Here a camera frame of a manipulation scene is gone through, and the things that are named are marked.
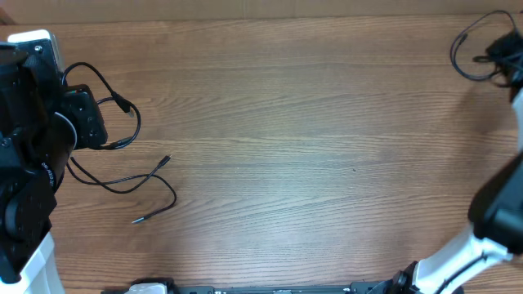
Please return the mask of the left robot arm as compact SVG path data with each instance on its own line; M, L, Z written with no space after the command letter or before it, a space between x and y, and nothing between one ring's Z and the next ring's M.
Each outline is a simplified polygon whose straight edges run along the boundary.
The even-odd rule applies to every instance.
M1 45L1 291L64 292L50 215L74 150L107 141L86 85L70 86L55 36L15 33Z

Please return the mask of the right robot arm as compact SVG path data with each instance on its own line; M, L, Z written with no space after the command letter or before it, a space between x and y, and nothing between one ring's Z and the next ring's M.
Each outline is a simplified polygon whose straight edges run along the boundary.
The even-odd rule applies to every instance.
M473 60L494 63L494 74L506 78L516 115L517 155L475 194L460 234L369 293L461 293L471 278L522 254L522 34L514 29Z

